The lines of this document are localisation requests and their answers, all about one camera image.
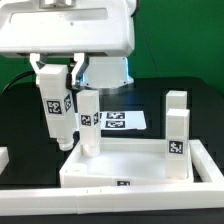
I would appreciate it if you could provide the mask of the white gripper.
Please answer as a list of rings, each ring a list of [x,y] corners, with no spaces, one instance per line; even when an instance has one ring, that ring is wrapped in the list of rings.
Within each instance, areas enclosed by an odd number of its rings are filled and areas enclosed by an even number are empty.
[[[136,0],[0,0],[0,55],[30,54],[38,74],[47,55],[74,54],[71,86],[79,88],[88,55],[132,53],[135,12]]]

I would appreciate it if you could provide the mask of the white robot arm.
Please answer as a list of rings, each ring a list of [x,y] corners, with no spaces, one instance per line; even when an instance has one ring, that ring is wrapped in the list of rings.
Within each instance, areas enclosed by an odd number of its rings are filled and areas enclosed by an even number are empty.
[[[28,57],[36,74],[50,57],[71,58],[73,89],[127,86],[138,8],[139,0],[0,0],[0,55]]]

